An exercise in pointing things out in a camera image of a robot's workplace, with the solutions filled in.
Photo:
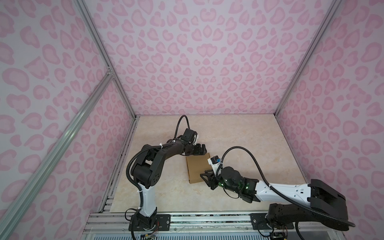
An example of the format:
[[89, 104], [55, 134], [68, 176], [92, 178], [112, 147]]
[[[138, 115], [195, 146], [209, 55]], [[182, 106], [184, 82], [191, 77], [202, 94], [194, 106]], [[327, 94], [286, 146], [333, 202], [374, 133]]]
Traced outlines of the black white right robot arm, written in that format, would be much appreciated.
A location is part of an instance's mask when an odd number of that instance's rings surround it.
[[270, 184], [245, 178], [232, 167], [206, 170], [200, 175], [211, 190], [220, 187], [247, 202], [269, 202], [265, 217], [270, 227], [296, 222], [317, 222], [338, 230], [348, 231], [354, 224], [348, 220], [347, 202], [339, 193], [321, 180], [309, 184]]

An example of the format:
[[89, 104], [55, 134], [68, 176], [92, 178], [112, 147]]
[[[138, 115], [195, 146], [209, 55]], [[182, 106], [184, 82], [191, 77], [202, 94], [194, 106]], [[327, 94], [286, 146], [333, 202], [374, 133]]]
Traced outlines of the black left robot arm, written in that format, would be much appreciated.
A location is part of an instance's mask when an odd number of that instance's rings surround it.
[[157, 146], [144, 145], [129, 161], [127, 179], [139, 191], [140, 205], [130, 219], [133, 231], [152, 230], [157, 226], [155, 185], [161, 178], [165, 161], [176, 155], [204, 156], [204, 144], [198, 144], [197, 132], [186, 129], [183, 135]]

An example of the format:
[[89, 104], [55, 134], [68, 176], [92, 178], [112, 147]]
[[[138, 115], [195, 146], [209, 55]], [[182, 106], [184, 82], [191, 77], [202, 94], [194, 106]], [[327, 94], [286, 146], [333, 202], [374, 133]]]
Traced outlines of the brown cardboard box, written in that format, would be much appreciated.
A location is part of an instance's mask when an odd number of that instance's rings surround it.
[[203, 181], [203, 179], [200, 177], [200, 174], [204, 174], [206, 170], [212, 169], [208, 163], [208, 159], [210, 158], [211, 156], [209, 153], [206, 153], [203, 156], [187, 156], [186, 160], [190, 184]]

